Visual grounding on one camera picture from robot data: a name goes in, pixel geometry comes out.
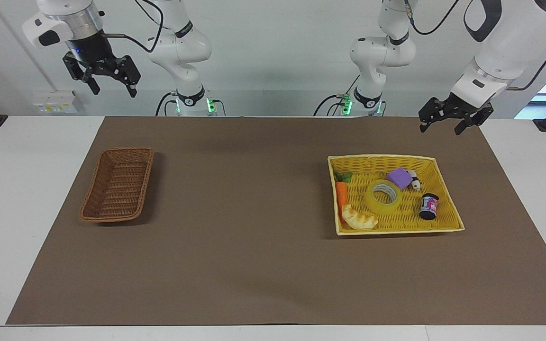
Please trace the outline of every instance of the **can label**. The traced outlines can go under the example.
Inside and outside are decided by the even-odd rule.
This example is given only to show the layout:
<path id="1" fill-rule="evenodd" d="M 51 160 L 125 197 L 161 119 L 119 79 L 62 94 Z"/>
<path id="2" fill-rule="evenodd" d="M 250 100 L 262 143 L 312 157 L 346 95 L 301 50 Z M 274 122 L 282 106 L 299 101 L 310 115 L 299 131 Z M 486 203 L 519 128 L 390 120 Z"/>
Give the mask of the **can label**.
<path id="1" fill-rule="evenodd" d="M 431 197 L 423 198 L 423 208 L 428 209 L 431 212 L 437 212 L 437 200 Z"/>

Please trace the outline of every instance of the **brown wicker basket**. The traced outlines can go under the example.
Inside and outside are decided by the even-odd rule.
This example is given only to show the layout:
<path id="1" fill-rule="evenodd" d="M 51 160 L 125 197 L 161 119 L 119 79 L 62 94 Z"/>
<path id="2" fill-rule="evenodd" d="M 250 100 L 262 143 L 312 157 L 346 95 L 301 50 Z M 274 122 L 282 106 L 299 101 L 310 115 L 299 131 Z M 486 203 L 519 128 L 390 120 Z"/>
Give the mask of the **brown wicker basket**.
<path id="1" fill-rule="evenodd" d="M 80 219 L 89 223 L 115 223 L 137 218 L 143 211 L 154 155 L 150 148 L 103 151 Z"/>

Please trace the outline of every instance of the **small can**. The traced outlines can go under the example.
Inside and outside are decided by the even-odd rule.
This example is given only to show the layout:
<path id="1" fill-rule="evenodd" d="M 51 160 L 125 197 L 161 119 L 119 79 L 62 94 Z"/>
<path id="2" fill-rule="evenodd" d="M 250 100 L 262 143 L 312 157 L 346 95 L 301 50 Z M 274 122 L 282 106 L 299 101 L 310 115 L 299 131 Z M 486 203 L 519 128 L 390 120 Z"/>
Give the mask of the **small can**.
<path id="1" fill-rule="evenodd" d="M 435 194 L 427 193 L 423 194 L 423 205 L 420 209 L 419 216 L 424 220 L 434 220 L 437 218 L 437 203 L 439 197 Z"/>

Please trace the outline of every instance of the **wicker basket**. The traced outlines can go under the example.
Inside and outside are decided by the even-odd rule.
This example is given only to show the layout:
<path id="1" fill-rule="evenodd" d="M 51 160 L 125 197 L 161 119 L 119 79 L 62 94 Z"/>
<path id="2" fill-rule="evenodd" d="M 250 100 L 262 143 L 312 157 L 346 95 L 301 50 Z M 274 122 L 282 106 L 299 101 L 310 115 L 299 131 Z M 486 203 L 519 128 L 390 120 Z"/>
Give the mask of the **wicker basket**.
<path id="1" fill-rule="evenodd" d="M 115 223 L 137 218 L 143 211 L 154 155 L 150 148 L 103 151 L 80 219 L 89 223 Z"/>
<path id="2" fill-rule="evenodd" d="M 334 195 L 334 216 L 338 235 L 391 234 L 391 233 L 446 233 L 464 230 L 461 217 L 450 198 L 446 183 L 439 172 L 434 158 L 412 157 L 405 155 L 349 155 L 328 157 L 330 179 Z M 390 215 L 377 216 L 379 223 L 372 230 L 357 231 L 341 222 L 336 204 L 336 187 L 334 173 L 353 172 L 351 182 L 347 184 L 349 203 L 358 212 L 374 215 L 364 203 L 364 193 L 368 184 L 377 179 L 384 179 L 395 169 L 413 169 L 422 183 L 420 192 L 408 187 L 401 192 L 403 199 L 396 212 Z M 437 218 L 423 220 L 419 216 L 422 195 L 433 193 L 439 196 Z"/>

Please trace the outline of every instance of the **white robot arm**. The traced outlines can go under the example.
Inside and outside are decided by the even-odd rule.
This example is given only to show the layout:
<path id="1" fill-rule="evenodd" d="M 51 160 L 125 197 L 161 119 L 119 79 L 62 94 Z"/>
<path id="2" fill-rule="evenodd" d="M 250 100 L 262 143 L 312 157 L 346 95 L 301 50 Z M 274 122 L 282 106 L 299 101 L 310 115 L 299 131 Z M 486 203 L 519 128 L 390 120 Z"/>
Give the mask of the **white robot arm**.
<path id="1" fill-rule="evenodd" d="M 412 8 L 418 0 L 412 0 Z M 367 116 L 377 111 L 386 76 L 379 67 L 406 66 L 414 60 L 416 47 L 410 39 L 410 20 L 404 0 L 383 0 L 379 26 L 386 37 L 362 37 L 351 45 L 351 60 L 360 71 L 357 87 L 351 93 L 351 112 Z"/>
<path id="2" fill-rule="evenodd" d="M 109 76 L 137 94 L 140 73 L 132 57 L 117 58 L 102 30 L 102 16 L 92 0 L 37 0 L 39 12 L 22 24 L 27 39 L 37 48 L 66 43 L 63 62 L 74 80 L 88 84 L 97 95 L 100 87 L 93 75 Z"/>
<path id="3" fill-rule="evenodd" d="M 208 116 L 214 111 L 208 91 L 201 83 L 197 69 L 189 63 L 208 60 L 212 45 L 193 26 L 182 0 L 154 0 L 154 3 L 164 13 L 164 26 L 174 34 L 161 35 L 149 58 L 174 79 L 180 115 Z"/>
<path id="4" fill-rule="evenodd" d="M 476 5 L 483 20 L 477 19 Z M 457 135 L 484 123 L 494 111 L 490 100 L 546 49 L 546 0 L 475 0 L 464 14 L 464 25 L 481 48 L 448 99 L 432 98 L 419 111 L 422 132 L 447 118 L 463 119 Z"/>

